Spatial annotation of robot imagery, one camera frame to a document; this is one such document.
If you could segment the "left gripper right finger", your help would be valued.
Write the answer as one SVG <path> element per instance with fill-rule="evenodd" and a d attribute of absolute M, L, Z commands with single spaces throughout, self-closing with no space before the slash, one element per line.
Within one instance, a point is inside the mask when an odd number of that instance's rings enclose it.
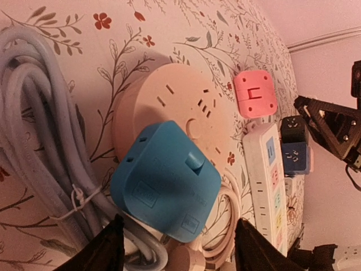
<path fill-rule="evenodd" d="M 301 270 L 280 253 L 248 220 L 237 222 L 235 230 L 236 270 Z"/>

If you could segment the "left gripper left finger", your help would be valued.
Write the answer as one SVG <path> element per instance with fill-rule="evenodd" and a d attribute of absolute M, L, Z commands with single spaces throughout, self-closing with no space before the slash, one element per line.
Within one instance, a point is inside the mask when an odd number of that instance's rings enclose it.
<path fill-rule="evenodd" d="M 78 254 L 57 271 L 106 271 L 124 269 L 124 219 L 115 218 Z"/>

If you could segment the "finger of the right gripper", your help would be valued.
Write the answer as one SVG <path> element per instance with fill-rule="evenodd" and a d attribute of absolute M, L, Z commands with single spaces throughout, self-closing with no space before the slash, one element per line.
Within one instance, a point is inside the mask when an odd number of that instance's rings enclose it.
<path fill-rule="evenodd" d="M 360 166 L 360 110 L 304 96 L 294 107 L 317 144 L 347 165 Z"/>

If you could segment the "dark green cube socket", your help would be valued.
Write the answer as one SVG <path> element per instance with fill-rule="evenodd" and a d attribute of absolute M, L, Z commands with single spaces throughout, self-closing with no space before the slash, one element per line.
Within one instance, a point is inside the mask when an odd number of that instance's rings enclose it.
<path fill-rule="evenodd" d="M 309 133 L 302 116 L 288 116 L 281 121 L 281 140 L 283 143 L 308 142 Z"/>

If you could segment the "blue cube socket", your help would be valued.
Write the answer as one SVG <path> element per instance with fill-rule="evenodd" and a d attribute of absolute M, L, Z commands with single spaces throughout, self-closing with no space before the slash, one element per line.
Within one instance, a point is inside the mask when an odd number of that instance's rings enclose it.
<path fill-rule="evenodd" d="M 285 175 L 309 173 L 309 150 L 306 142 L 282 143 L 281 151 Z"/>

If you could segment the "white power strip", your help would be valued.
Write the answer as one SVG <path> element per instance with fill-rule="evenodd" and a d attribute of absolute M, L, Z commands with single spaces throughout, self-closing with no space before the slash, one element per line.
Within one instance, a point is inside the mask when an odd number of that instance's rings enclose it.
<path fill-rule="evenodd" d="M 287 197 L 278 126 L 265 123 L 243 138 L 256 229 L 281 254 L 288 253 Z"/>

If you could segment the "pink case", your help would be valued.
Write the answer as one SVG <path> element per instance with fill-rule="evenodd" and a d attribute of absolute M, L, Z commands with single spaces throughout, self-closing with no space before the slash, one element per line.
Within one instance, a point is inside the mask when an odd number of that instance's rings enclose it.
<path fill-rule="evenodd" d="M 274 115 L 278 109 L 272 76 L 265 70 L 242 71 L 234 77 L 237 105 L 245 119 Z"/>

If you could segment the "blue case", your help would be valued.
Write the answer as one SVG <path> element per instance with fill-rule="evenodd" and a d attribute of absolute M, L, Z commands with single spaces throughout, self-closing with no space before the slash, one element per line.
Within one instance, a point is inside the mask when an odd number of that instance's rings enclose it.
<path fill-rule="evenodd" d="M 179 242 L 202 232 L 221 176 L 174 121 L 147 126 L 115 170 L 111 198 L 121 210 Z"/>

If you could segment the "pink cube socket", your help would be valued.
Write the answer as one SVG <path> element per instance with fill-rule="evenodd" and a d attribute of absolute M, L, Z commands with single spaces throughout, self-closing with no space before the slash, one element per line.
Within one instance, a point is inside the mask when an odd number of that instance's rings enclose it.
<path fill-rule="evenodd" d="M 308 170 L 307 174 L 312 173 L 314 171 L 314 151 L 311 146 L 307 147 L 307 161 L 308 161 Z"/>

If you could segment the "white charger with cable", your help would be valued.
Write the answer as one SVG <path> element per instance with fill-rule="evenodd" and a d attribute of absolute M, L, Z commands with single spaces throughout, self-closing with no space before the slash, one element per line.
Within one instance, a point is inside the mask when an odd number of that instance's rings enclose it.
<path fill-rule="evenodd" d="M 304 177 L 304 175 L 296 175 L 285 178 L 288 247 L 291 247 L 301 231 L 304 203 Z"/>

